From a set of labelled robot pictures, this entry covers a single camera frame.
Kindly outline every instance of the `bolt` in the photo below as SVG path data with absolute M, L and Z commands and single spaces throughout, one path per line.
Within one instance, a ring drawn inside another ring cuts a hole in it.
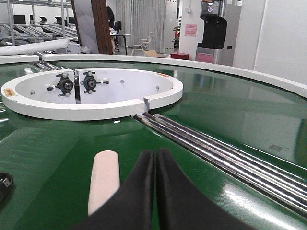
M 67 82 L 67 83 L 64 84 L 64 88 L 66 90 L 70 90 L 70 89 L 72 89 L 72 84 L 70 82 Z
M 88 81 L 87 85 L 89 87 L 94 87 L 95 86 L 95 82 L 93 80 Z

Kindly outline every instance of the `orange sticker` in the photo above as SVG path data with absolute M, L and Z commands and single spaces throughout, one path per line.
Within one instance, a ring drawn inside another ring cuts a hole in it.
M 14 90 L 12 90 L 12 89 L 7 88 L 7 89 L 4 90 L 4 92 L 5 92 L 5 95 L 6 95 L 7 97 L 15 96 L 15 92 L 14 92 Z
M 161 75 L 163 77 L 169 77 L 169 75 L 166 75 L 166 74 L 163 74 L 163 73 L 157 73 L 157 74 L 159 74 L 159 75 Z

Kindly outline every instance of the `pink sign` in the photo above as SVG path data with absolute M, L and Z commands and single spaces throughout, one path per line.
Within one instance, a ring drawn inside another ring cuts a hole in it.
M 213 55 L 212 54 L 197 54 L 197 61 L 200 62 L 207 62 L 207 63 L 213 63 Z
M 188 37 L 196 37 L 197 25 L 196 24 L 186 24 L 184 35 Z

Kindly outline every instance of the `white curtain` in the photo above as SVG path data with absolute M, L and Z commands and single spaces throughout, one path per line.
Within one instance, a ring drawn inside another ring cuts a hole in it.
M 164 49 L 164 21 L 166 0 L 117 0 L 116 21 L 122 21 L 123 34 L 127 37 L 127 46 L 141 43 L 153 32 L 150 50 L 162 53 Z

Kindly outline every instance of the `white chair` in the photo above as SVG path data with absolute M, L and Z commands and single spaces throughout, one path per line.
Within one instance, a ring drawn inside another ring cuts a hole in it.
M 131 55 L 134 55 L 136 50 L 141 50 L 143 53 L 144 53 L 144 50 L 148 50 L 148 48 L 149 48 L 149 43 L 150 43 L 151 40 L 152 40 L 152 36 L 153 36 L 153 33 L 150 32 L 147 39 L 143 39 L 143 38 L 141 39 L 141 41 L 142 41 L 141 44 L 139 44 L 139 45 L 133 45 L 133 46 L 132 46 L 133 50 L 132 50 Z

